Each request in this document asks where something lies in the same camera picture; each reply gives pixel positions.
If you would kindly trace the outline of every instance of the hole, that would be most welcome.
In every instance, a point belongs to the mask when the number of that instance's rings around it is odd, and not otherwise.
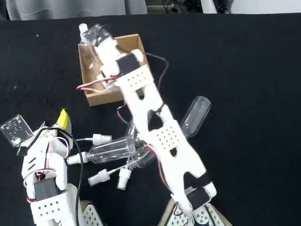
[[[160,129],[163,126],[162,119],[157,114],[154,114],[153,111],[148,112],[148,117],[150,117],[148,126],[149,131],[152,131],[153,129]]]
[[[170,154],[175,157],[177,155],[177,149],[176,148],[173,148],[170,150]]]
[[[138,92],[138,91],[136,90],[136,94],[138,95],[139,99],[143,100],[143,99],[144,99],[144,93],[143,93],[142,90],[141,90],[141,92]]]

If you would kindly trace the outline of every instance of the plastic bottle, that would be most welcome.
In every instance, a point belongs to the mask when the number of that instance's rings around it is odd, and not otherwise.
[[[127,158],[135,154],[135,141],[131,136],[120,137],[99,145],[93,145],[89,152],[82,152],[83,162],[92,161],[102,164],[109,161]],[[80,163],[79,154],[67,159],[68,165]]]

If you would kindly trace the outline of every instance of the gray curtain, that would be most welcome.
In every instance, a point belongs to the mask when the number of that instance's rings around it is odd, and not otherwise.
[[[145,0],[6,0],[11,20],[146,14]]]

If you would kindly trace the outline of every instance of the white bracket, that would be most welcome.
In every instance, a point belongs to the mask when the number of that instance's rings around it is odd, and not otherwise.
[[[33,221],[36,225],[46,225],[53,219],[62,225],[75,226],[76,186],[68,184],[66,191],[57,196],[31,203]],[[79,203],[79,223],[85,225]]]
[[[208,226],[213,226],[212,220],[209,216],[210,214],[216,226],[224,226],[224,223],[213,209],[212,205],[207,203],[206,207],[208,208],[209,213],[206,211],[204,206],[201,206],[192,212],[195,222],[198,225],[208,224]],[[172,211],[166,226],[186,226],[187,220],[188,218],[184,213],[181,215],[175,215],[174,211]]]
[[[84,221],[86,226],[103,226],[103,223],[95,209],[94,205],[87,205],[84,213]]]

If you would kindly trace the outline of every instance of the black wire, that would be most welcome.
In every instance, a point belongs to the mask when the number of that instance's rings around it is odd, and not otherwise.
[[[175,211],[177,210],[177,208],[178,208],[178,203],[176,202],[176,203],[175,203],[175,209],[174,209],[174,215],[178,217],[178,216],[180,216],[180,215],[183,214],[183,211],[181,210],[181,213],[176,214]]]
[[[123,49],[119,45],[117,45],[116,48],[119,49],[120,51],[123,51],[123,52],[126,52],[126,53],[130,53],[131,52],[129,50]],[[160,75],[160,77],[158,79],[157,89],[160,91],[160,86],[161,86],[161,82],[162,82],[163,76],[165,75],[165,72],[167,71],[167,69],[169,67],[169,61],[166,60],[165,58],[161,57],[161,56],[157,56],[157,55],[152,54],[152,53],[146,53],[146,52],[142,52],[142,53],[145,54],[145,55],[148,55],[148,56],[155,57],[155,58],[158,58],[160,60],[163,60],[165,62],[165,64],[166,64],[163,72],[161,73],[161,75]]]
[[[169,14],[168,8],[166,8],[166,6],[165,6],[165,4],[164,4],[164,0],[162,0],[162,5],[163,5],[163,7],[164,7],[164,9],[165,9],[166,14]]]
[[[208,214],[209,214],[209,217],[210,217],[210,219],[211,219],[211,221],[212,221],[213,226],[216,226],[216,224],[215,224],[215,222],[214,222],[214,220],[213,220],[213,217],[212,217],[212,215],[211,215],[211,213],[210,213],[208,207],[207,207],[206,205],[204,205],[204,207],[205,207],[206,211],[207,211]]]
[[[44,131],[44,130],[57,130],[57,131],[60,131],[61,133],[65,134],[66,136],[68,136],[70,139],[73,140],[73,142],[75,143],[76,145],[76,148],[79,152],[79,158],[80,158],[80,173],[79,173],[79,185],[78,185],[78,189],[77,189],[77,193],[76,193],[76,206],[75,206],[75,218],[76,218],[76,225],[77,226],[80,226],[79,225],[79,191],[80,191],[80,187],[81,187],[81,181],[82,181],[82,177],[83,177],[83,171],[84,171],[84,161],[83,161],[83,156],[81,154],[81,150],[80,150],[80,147],[79,147],[79,144],[77,143],[76,139],[73,138],[73,136],[68,133],[67,131],[61,129],[61,128],[48,128],[48,127],[44,127],[44,128],[41,128],[40,131],[37,133],[37,135],[35,136],[35,138],[32,140],[32,142],[28,145],[27,147],[27,151],[32,147],[32,145],[37,141],[37,139],[39,138],[39,136],[41,135],[41,133]]]

